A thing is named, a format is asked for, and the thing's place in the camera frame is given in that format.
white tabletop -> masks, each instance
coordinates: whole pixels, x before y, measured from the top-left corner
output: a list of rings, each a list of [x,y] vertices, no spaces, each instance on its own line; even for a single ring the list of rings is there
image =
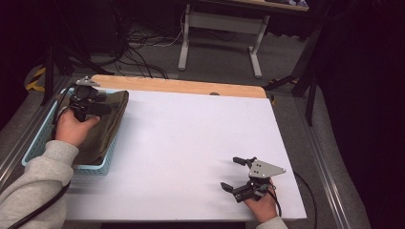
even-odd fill
[[[129,91],[110,172],[75,176],[67,220],[253,220],[221,188],[248,181],[232,157],[285,168],[273,177],[284,219],[306,212],[268,99]]]

hand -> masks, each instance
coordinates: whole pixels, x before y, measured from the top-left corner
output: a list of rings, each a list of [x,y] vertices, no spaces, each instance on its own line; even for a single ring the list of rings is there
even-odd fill
[[[274,194],[274,190],[271,187],[268,190]],[[268,193],[258,201],[253,198],[247,199],[245,200],[245,204],[260,223],[277,217],[276,203]]]
[[[99,120],[99,116],[94,116],[84,122],[79,122],[75,118],[74,112],[68,109],[57,121],[55,140],[64,141],[78,147]]]

black cable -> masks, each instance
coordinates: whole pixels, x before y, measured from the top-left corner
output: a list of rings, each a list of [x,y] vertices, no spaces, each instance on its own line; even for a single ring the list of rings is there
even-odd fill
[[[119,63],[121,63],[121,64],[124,64],[124,65],[130,65],[130,66],[137,66],[138,68],[139,68],[139,64],[131,64],[131,63],[126,63],[126,62],[123,62],[122,60],[119,60],[118,61]],[[144,77],[146,77],[144,74],[143,74],[143,72],[142,72],[142,70],[141,69],[139,69],[140,70],[140,73],[144,76]]]
[[[149,73],[149,76],[150,76],[151,78],[153,78],[153,76],[152,76],[152,74],[151,74],[151,70],[149,69],[149,66],[146,64],[146,61],[145,61],[145,59],[143,58],[143,56],[142,56],[139,52],[137,52],[135,49],[133,49],[132,47],[130,47],[129,49],[132,50],[132,51],[134,51],[134,52],[142,59],[143,64],[145,65],[146,70],[147,70],[148,73]]]
[[[293,171],[294,175],[298,178],[301,179],[301,181],[304,183],[304,185],[307,187],[310,196],[312,197],[312,202],[313,202],[313,208],[315,210],[315,222],[313,224],[313,228],[316,229],[318,227],[318,207],[316,205],[316,200],[315,200],[315,196],[313,195],[312,190],[309,188],[309,185],[307,184],[307,182],[299,175],[297,174],[295,171]]]
[[[122,60],[119,60],[118,62],[119,62],[119,63],[122,63],[122,64],[125,64],[125,65],[131,65],[131,66],[137,66],[137,67],[139,67],[139,66],[144,66],[142,63],[139,63],[139,62],[137,62],[137,63],[135,63],[135,64],[126,63],[126,62],[124,62],[124,61],[122,61]],[[160,72],[164,79],[169,79],[169,76],[167,75],[167,72],[166,72],[165,70],[163,70],[162,68],[160,68],[160,67],[158,67],[158,66],[155,66],[155,65],[150,65],[150,64],[148,64],[148,67],[149,67],[150,69],[153,69],[153,70],[156,70],[156,71]]]
[[[126,56],[129,60],[132,60],[132,61],[135,62],[135,64],[131,64],[131,65],[137,66],[138,69],[139,69],[139,71],[140,71],[140,73],[143,75],[143,77],[146,77],[146,75],[143,73],[143,70],[139,67],[139,62],[138,62],[134,57],[132,57],[131,50],[128,50],[128,53],[129,53],[129,54],[126,53],[125,56]]]
[[[98,62],[98,63],[96,63],[96,62],[93,62],[93,63],[94,63],[95,65],[99,66],[99,67],[102,67],[102,66],[105,66],[105,65],[109,65],[109,64],[115,63],[117,60],[119,60],[119,59],[124,55],[124,53],[125,53],[125,46],[126,46],[125,44],[126,44],[126,41],[123,41],[123,42],[122,42],[122,49],[120,50],[119,54],[116,55],[114,58],[112,58],[112,59],[110,59],[110,60]],[[86,65],[83,65],[83,64],[80,63],[80,62],[74,61],[73,59],[70,59],[70,60],[72,61],[72,63],[74,63],[74,64],[75,64],[76,66],[78,66],[79,68],[86,68],[86,67],[87,67]]]
[[[119,70],[119,67],[117,66],[117,62],[114,62],[114,66],[116,66],[117,71],[118,71],[119,73],[121,73],[122,76],[125,76],[125,74],[122,73],[122,72]]]
[[[134,31],[132,31],[129,34],[128,41],[136,42],[139,44],[137,47],[135,47],[136,50],[140,49],[144,45],[156,46],[163,42],[172,42],[171,38],[167,38],[167,34],[165,32],[152,31],[152,34],[149,34],[147,31],[148,31],[147,29],[142,29],[142,30],[135,29]],[[151,39],[158,39],[158,41],[148,42]]]
[[[209,35],[211,35],[211,36],[214,36],[214,37],[216,37],[216,38],[218,38],[218,39],[220,39],[220,40],[222,40],[222,41],[231,41],[231,40],[233,40],[233,38],[235,38],[235,36],[236,36],[236,34],[237,34],[236,32],[233,32],[233,33],[232,33],[232,36],[231,36],[230,38],[225,39],[225,38],[222,38],[222,37],[220,37],[219,35],[215,34],[215,32],[213,32],[213,31],[209,31],[209,30],[207,30],[207,29],[193,28],[193,31],[190,32],[190,36],[191,36],[193,33],[199,32],[199,31],[205,32],[205,33],[207,33],[207,34],[209,34]]]
[[[35,218],[36,216],[38,216],[39,214],[41,214],[42,212],[47,210],[49,207],[54,205],[60,198],[63,197],[63,195],[65,195],[65,193],[66,193],[66,191],[68,191],[70,185],[71,185],[71,182],[69,181],[69,183],[67,185],[65,185],[64,187],[62,187],[62,189],[59,191],[59,193],[57,193],[53,198],[51,198],[48,202],[44,203],[44,205],[37,208],[35,211],[29,213],[24,218],[18,220],[15,224],[10,226],[9,229],[16,229],[16,228],[21,227],[22,225],[24,225],[25,223],[27,223],[28,221]]]
[[[59,98],[59,100],[57,101],[57,105],[56,105],[56,109],[54,110],[54,113],[53,113],[53,121],[52,121],[52,124],[53,125],[55,125],[56,123],[57,123],[57,120],[58,120],[58,115],[57,115],[57,113],[59,112],[59,109],[60,109],[60,104],[62,103],[62,101],[63,101],[63,99],[65,98],[65,96],[66,96],[66,94],[68,93],[68,91],[72,88],[72,87],[74,87],[75,86],[75,83],[72,83],[71,85],[69,85],[69,87],[67,87],[66,89],[65,89],[65,92],[63,92],[63,95]]]
[[[276,202],[277,208],[278,208],[278,210],[279,210],[279,216],[281,216],[281,215],[282,215],[281,206],[280,206],[280,203],[279,203],[279,201],[278,201],[278,199],[277,199],[277,197],[276,197],[276,195],[275,195],[276,191],[274,190],[274,194],[271,193],[270,190],[267,190],[267,192],[268,192],[268,193],[270,194],[270,196],[274,199],[274,202]]]

metal stand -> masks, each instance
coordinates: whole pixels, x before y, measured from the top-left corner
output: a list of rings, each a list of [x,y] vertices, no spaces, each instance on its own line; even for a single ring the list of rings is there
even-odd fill
[[[256,43],[253,47],[249,47],[248,51],[254,71],[254,76],[256,78],[261,78],[262,72],[260,71],[257,51],[259,50],[260,43],[262,42],[262,38],[265,34],[268,19],[269,16],[265,16],[263,20],[261,20],[195,12],[190,9],[190,5],[187,5],[185,9],[184,34],[179,60],[179,70],[185,70],[189,46],[189,28],[195,27],[220,31],[235,31],[256,34]]]
[[[308,43],[301,53],[292,74],[277,83],[264,86],[266,91],[271,91],[288,83],[291,79],[299,78],[298,83],[291,92],[294,97],[302,97],[309,88],[306,118],[310,126],[312,126],[312,110],[318,85],[319,71],[328,63],[334,52],[338,49],[338,44],[348,32],[345,23],[352,16],[359,2],[360,0],[351,1],[343,13],[337,14],[331,20],[328,18],[331,5],[328,6],[324,16],[317,20],[315,30],[309,37]],[[324,24],[327,21],[332,22],[333,29],[330,28],[327,32],[323,33],[321,42],[319,42],[321,31],[324,29]]]

gray sweatshirt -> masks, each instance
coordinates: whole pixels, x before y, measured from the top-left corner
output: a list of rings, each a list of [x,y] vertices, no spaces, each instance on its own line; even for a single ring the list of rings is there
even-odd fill
[[[72,163],[78,154],[75,146],[53,140],[46,144],[43,156],[32,159],[23,176],[0,195],[0,228],[8,228],[42,206],[69,183],[74,171]],[[66,203],[57,203],[21,228],[61,228],[66,217]],[[280,218],[260,224],[257,229],[284,229]]]

